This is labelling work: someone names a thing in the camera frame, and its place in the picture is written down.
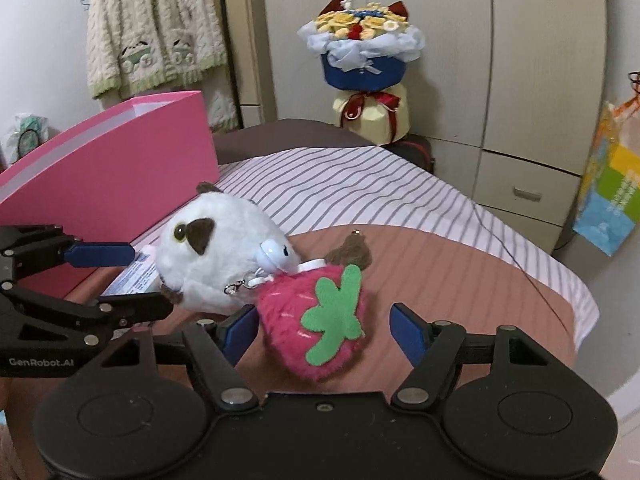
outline cream cardigan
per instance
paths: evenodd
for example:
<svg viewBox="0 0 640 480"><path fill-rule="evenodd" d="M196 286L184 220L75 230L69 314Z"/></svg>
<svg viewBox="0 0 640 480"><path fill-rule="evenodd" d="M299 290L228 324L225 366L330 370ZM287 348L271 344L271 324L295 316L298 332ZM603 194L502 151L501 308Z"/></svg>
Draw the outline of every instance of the cream cardigan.
<svg viewBox="0 0 640 480"><path fill-rule="evenodd" d="M213 0L91 0L87 57L93 98L187 86L226 64Z"/></svg>

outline white plush cat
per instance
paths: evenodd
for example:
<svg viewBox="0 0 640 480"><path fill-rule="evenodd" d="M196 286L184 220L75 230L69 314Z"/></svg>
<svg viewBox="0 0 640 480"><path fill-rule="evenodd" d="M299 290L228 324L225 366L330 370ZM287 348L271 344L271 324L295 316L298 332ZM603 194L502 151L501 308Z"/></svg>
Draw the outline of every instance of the white plush cat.
<svg viewBox="0 0 640 480"><path fill-rule="evenodd" d="M253 302L253 291L241 286L226 294L225 287L254 275L266 240L282 248L280 258L287 265L300 262L284 233L257 205L199 184L198 197L169 220L160 237L156 266L163 293L188 310L236 312Z"/></svg>

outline blue gripper pad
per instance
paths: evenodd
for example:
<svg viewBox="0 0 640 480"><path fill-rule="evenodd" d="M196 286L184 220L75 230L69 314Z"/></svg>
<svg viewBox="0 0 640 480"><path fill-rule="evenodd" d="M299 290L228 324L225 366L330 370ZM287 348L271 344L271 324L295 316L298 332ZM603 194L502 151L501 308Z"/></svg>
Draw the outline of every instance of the blue gripper pad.
<svg viewBox="0 0 640 480"><path fill-rule="evenodd" d="M225 324L229 321L230 324L226 327L224 341L220 345L220 350L232 366L238 364L251 343L254 342L260 326L258 309L253 305L250 308L245 306L237 316L237 319L225 321Z"/></svg>
<svg viewBox="0 0 640 480"><path fill-rule="evenodd" d="M430 325L404 304L395 303L389 313L389 328L402 353L412 366L417 366L431 345L431 341L425 339Z"/></svg>
<svg viewBox="0 0 640 480"><path fill-rule="evenodd" d="M135 249L127 243L77 242L64 253L72 267L126 267L135 257Z"/></svg>

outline brown ear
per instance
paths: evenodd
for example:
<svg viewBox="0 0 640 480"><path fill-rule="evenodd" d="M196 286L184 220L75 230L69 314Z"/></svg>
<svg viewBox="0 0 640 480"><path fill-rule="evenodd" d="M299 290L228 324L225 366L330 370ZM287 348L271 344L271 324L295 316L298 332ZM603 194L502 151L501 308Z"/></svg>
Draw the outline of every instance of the brown ear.
<svg viewBox="0 0 640 480"><path fill-rule="evenodd" d="M364 235L360 231L354 231L346 237L344 243L329 251L324 257L328 264L332 265L355 265L364 270L373 262L371 251L365 242Z"/></svg>
<svg viewBox="0 0 640 480"><path fill-rule="evenodd" d="M171 290L164 283L161 283L160 285L160 294L162 294L165 298L171 301L171 303L174 305L182 303L183 294L181 292L176 292L175 290Z"/></svg>
<svg viewBox="0 0 640 480"><path fill-rule="evenodd" d="M216 187L215 184L210 182L201 182L196 186L196 191L199 195L203 193L222 193L222 190L219 187Z"/></svg>
<svg viewBox="0 0 640 480"><path fill-rule="evenodd" d="M197 218L187 224L187 241L191 248L202 256L211 240L216 223L211 218Z"/></svg>
<svg viewBox="0 0 640 480"><path fill-rule="evenodd" d="M340 4L341 1L343 0L331 0L327 6L318 13L318 16L322 16L328 12L340 12L344 10Z"/></svg>
<svg viewBox="0 0 640 480"><path fill-rule="evenodd" d="M394 4L389 5L389 10L392 13L397 14L398 16L402 16L403 18L407 18L407 19L409 18L409 11L406 10L406 7L402 2L396 2Z"/></svg>

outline white bell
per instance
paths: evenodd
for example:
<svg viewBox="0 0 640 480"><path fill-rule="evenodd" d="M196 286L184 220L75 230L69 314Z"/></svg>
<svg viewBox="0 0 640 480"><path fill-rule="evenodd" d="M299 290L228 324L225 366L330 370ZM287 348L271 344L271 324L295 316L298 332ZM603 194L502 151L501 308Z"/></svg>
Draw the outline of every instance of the white bell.
<svg viewBox="0 0 640 480"><path fill-rule="evenodd" d="M276 240L265 240L255 253L258 266L264 274L292 274L298 270L298 262L295 254L278 243Z"/></svg>

